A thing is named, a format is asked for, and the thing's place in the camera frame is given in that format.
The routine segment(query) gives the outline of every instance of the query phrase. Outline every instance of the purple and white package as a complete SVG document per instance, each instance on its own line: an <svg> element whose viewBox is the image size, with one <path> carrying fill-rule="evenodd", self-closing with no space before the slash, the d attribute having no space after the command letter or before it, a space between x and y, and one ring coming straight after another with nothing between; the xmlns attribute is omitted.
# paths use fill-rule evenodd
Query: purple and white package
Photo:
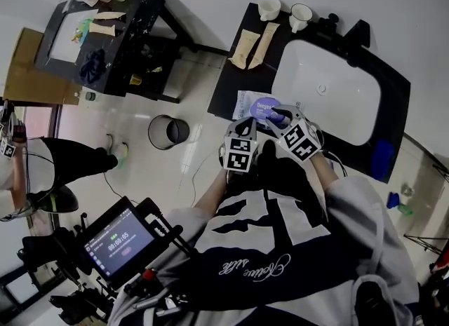
<svg viewBox="0 0 449 326"><path fill-rule="evenodd" d="M277 114L272 108L280 104L285 104L285 101L279 100L268 93L253 92L251 90L239 90L237 95L237 103L232 114L232 119L240 119L246 116L256 118L257 122L268 128L266 118L269 118L273 123L279 124L284 120L284 116Z"/></svg>

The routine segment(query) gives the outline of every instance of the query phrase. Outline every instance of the white shirt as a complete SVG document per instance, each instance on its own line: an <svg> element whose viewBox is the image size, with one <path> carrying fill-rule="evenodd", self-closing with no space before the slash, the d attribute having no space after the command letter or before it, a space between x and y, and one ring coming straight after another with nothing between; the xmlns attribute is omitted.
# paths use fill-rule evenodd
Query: white shirt
<svg viewBox="0 0 449 326"><path fill-rule="evenodd" d="M30 139L27 141L27 148L23 148L23 165L25 168L25 186L27 193L39 193L50 190L55 181L55 168L50 150L41 139ZM27 164L29 174L29 185L27 182ZM14 162L13 159L0 154L0 217L14 211L13 198L11 192L14 183Z"/></svg>

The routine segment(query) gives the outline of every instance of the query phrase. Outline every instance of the sink drain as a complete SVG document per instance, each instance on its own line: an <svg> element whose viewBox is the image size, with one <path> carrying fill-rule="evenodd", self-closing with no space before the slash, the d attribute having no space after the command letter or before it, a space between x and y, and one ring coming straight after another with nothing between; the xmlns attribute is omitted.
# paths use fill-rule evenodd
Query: sink drain
<svg viewBox="0 0 449 326"><path fill-rule="evenodd" d="M328 87L326 87L324 84L318 84L316 87L316 92L319 95L325 95L328 92Z"/></svg>

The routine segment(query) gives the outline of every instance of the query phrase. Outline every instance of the white mug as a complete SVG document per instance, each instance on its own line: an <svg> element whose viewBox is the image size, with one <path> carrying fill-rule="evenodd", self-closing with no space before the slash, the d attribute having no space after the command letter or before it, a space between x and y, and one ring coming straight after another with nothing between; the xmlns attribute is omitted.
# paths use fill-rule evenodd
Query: white mug
<svg viewBox="0 0 449 326"><path fill-rule="evenodd" d="M292 32L302 31L311 20L311 9L305 4L294 4L292 6L290 17L290 27L292 27Z"/></svg>
<svg viewBox="0 0 449 326"><path fill-rule="evenodd" d="M263 0L259 2L260 20L274 20L281 10L281 2L279 0Z"/></svg>

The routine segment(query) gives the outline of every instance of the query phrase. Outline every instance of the white sink basin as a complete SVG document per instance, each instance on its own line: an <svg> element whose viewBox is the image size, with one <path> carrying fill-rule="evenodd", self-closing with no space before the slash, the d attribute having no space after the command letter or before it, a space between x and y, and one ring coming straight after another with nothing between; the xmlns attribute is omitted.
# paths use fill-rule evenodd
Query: white sink basin
<svg viewBox="0 0 449 326"><path fill-rule="evenodd" d="M380 101L377 81L313 44L287 44L272 94L301 105L310 121L350 144L365 144L373 133Z"/></svg>

